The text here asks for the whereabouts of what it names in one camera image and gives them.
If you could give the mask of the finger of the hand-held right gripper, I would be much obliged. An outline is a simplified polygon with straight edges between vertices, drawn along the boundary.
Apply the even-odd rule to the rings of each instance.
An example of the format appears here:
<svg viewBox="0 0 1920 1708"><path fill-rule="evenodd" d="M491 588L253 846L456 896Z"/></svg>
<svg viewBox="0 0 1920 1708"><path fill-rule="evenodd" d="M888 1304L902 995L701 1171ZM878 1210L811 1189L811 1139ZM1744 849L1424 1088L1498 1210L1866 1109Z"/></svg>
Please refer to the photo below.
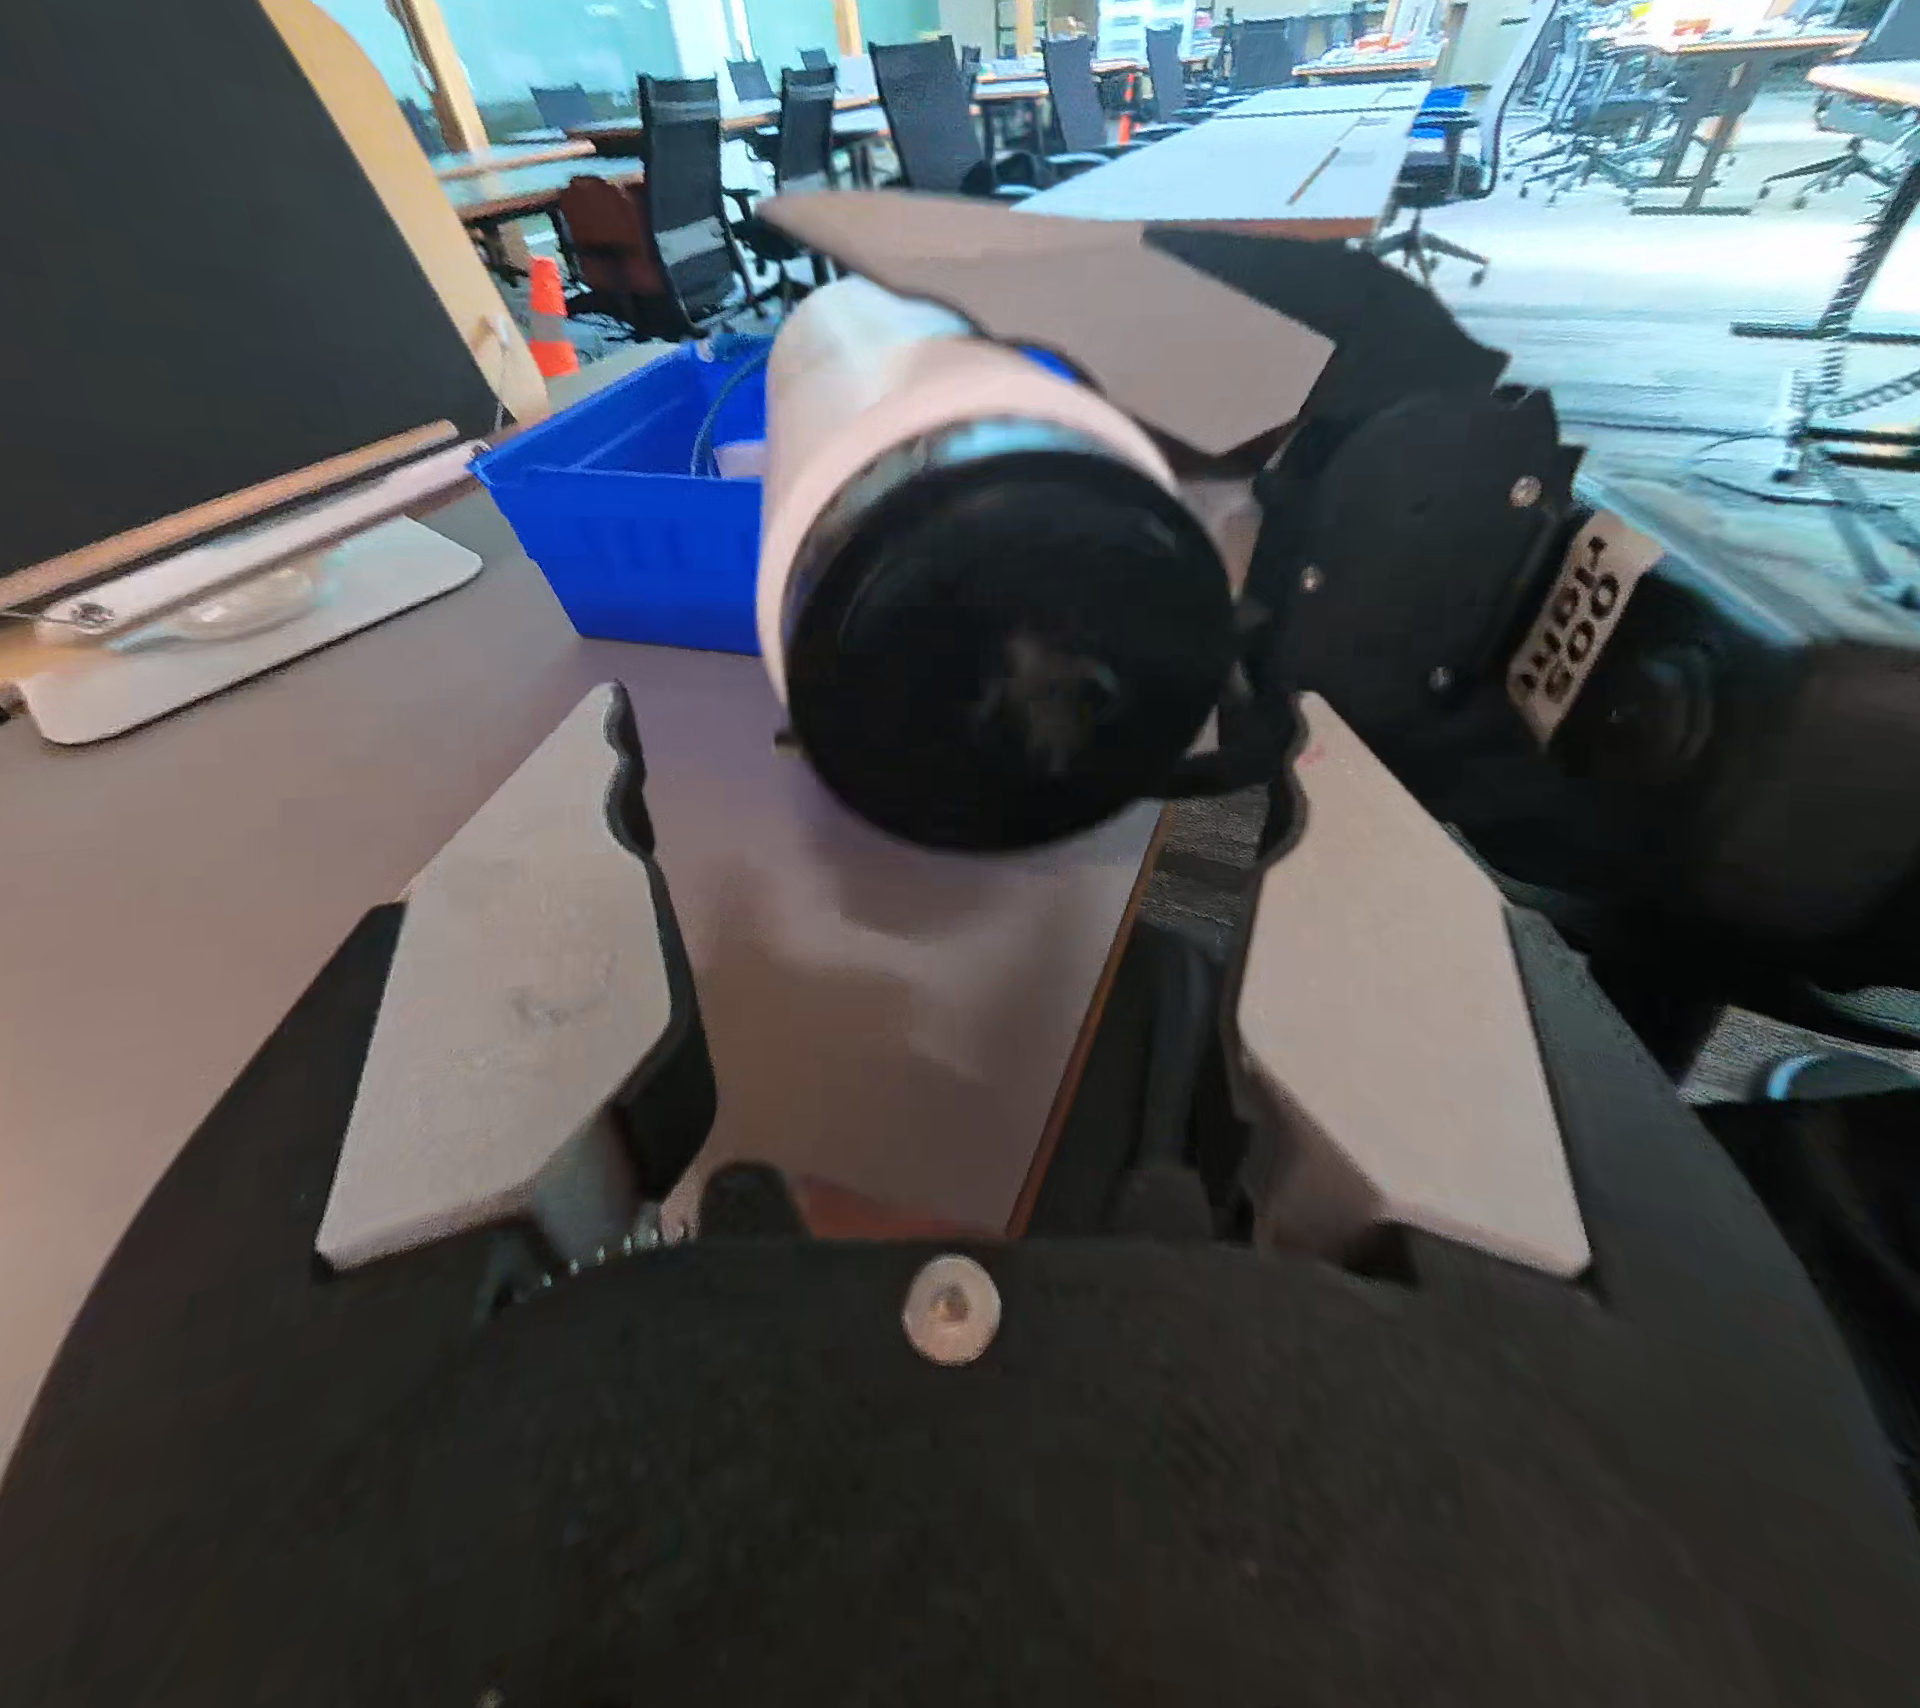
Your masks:
<svg viewBox="0 0 1920 1708"><path fill-rule="evenodd" d="M1248 787L1288 783L1307 740L1297 682L1230 675L1194 740L1161 774L1162 803L1216 799Z"/></svg>
<svg viewBox="0 0 1920 1708"><path fill-rule="evenodd" d="M919 190L790 190L762 216L900 298L1063 360L1156 438L1204 461L1288 430L1334 343L1149 239L1140 224Z"/></svg>

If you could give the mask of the blue plastic bin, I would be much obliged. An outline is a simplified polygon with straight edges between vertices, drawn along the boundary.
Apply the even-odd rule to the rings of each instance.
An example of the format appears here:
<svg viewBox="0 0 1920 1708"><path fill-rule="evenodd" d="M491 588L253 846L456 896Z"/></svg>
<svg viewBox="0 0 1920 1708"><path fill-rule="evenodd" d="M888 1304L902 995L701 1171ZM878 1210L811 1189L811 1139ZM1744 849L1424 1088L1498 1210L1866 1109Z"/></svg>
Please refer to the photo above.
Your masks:
<svg viewBox="0 0 1920 1708"><path fill-rule="evenodd" d="M770 352L683 343L474 460L583 637L757 656Z"/></svg>

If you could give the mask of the long grey table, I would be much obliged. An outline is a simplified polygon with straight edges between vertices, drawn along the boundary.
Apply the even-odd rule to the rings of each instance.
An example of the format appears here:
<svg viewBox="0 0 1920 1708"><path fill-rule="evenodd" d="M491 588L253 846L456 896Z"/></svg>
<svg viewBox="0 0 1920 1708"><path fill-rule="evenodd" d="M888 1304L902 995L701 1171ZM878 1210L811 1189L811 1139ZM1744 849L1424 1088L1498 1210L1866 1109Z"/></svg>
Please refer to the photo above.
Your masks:
<svg viewBox="0 0 1920 1708"><path fill-rule="evenodd" d="M1416 79L1268 88L1137 139L1019 209L1365 242L1386 217L1426 95Z"/></svg>

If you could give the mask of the black office chair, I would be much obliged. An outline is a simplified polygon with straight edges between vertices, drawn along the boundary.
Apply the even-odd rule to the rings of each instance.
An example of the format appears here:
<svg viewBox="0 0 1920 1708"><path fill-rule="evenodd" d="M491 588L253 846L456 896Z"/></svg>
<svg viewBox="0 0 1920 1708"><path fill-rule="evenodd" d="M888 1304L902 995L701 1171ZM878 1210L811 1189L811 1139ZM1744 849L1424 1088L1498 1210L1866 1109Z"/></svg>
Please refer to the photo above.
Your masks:
<svg viewBox="0 0 1920 1708"><path fill-rule="evenodd" d="M1501 184L1509 113L1525 75L1557 26L1567 0L1533 0L1522 31L1496 79L1474 105L1426 107L1414 119L1389 214L1400 228L1369 246L1379 260L1396 260L1414 279L1434 289L1437 270L1453 260L1470 267L1481 286L1491 260L1428 225L1428 216L1492 198Z"/></svg>
<svg viewBox="0 0 1920 1708"><path fill-rule="evenodd" d="M994 159L984 147L950 35L872 40L869 55L906 190L990 202L1042 190L1034 155L1016 150Z"/></svg>
<svg viewBox="0 0 1920 1708"><path fill-rule="evenodd" d="M1118 153L1093 67L1093 40L1059 35L1045 40L1042 71L1049 89L1051 152L1059 174L1080 174Z"/></svg>
<svg viewBox="0 0 1920 1708"><path fill-rule="evenodd" d="M634 339L671 345L788 314L788 274L757 282L728 217L716 82L638 74L637 122L634 181L579 174L559 198L588 303Z"/></svg>

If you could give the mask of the wooden table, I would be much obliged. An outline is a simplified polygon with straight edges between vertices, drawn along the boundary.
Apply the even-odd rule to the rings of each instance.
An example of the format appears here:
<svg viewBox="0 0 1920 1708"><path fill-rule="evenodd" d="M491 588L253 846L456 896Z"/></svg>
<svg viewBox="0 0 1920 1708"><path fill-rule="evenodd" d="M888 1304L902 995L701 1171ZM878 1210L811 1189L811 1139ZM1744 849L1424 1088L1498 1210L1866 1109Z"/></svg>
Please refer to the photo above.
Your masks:
<svg viewBox="0 0 1920 1708"><path fill-rule="evenodd" d="M1873 48L1881 29L1788 26L1780 31L1656 35L1647 28L1604 35L1628 60L1658 62L1678 83L1672 127L1654 152L1653 171L1627 188L1637 214L1747 214L1753 202L1717 193L1723 163L1732 157L1742 124L1764 83L1776 74L1805 71L1827 60L1849 60Z"/></svg>

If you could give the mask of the black computer monitor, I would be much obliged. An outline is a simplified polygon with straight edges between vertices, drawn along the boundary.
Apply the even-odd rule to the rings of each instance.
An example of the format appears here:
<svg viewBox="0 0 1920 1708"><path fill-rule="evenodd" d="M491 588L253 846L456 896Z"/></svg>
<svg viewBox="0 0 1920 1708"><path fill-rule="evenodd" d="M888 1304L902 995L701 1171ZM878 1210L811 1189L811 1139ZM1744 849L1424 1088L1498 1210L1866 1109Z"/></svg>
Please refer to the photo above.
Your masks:
<svg viewBox="0 0 1920 1708"><path fill-rule="evenodd" d="M396 99L265 0L3 0L5 627L554 402Z"/></svg>

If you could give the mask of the orange traffic cone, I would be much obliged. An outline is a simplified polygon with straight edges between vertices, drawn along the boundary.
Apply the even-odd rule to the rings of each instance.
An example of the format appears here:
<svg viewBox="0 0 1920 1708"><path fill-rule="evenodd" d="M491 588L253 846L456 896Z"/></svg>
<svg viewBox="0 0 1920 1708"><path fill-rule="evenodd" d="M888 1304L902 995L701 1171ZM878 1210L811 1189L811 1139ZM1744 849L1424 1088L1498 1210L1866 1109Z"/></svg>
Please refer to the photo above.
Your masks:
<svg viewBox="0 0 1920 1708"><path fill-rule="evenodd" d="M557 258L534 254L527 284L530 354L546 381L581 371L581 356L569 331L565 271Z"/></svg>

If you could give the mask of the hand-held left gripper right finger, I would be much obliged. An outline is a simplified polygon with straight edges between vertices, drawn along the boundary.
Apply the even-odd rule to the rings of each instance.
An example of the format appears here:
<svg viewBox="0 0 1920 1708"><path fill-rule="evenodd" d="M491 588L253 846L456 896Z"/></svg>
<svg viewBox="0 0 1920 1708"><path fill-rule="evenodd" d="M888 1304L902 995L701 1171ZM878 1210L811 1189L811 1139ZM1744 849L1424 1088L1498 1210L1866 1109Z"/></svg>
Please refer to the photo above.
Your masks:
<svg viewBox="0 0 1920 1708"><path fill-rule="evenodd" d="M1506 901L1319 693L1227 1020L1253 1243L1357 1263L1416 1232L1593 1262Z"/></svg>

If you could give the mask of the white bottle with black cap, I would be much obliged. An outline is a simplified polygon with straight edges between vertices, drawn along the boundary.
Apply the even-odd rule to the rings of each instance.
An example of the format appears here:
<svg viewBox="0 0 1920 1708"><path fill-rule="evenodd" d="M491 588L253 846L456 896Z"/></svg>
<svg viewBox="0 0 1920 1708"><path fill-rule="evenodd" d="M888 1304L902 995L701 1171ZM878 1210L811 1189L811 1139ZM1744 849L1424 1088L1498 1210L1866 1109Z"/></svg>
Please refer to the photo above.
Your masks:
<svg viewBox="0 0 1920 1708"><path fill-rule="evenodd" d="M759 647L841 806L1008 854L1225 775L1230 563L1120 408L846 277L780 326L765 422Z"/></svg>

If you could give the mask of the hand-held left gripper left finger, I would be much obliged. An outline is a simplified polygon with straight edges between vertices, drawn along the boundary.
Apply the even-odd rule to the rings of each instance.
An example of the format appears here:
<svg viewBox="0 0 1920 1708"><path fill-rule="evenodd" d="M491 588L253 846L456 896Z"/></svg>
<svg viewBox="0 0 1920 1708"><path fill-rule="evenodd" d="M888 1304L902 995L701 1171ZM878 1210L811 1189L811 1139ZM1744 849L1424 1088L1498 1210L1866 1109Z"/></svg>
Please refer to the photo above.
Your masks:
<svg viewBox="0 0 1920 1708"><path fill-rule="evenodd" d="M637 717L603 682L403 896L316 1255L511 1230L575 1271L662 1245L716 1105Z"/></svg>

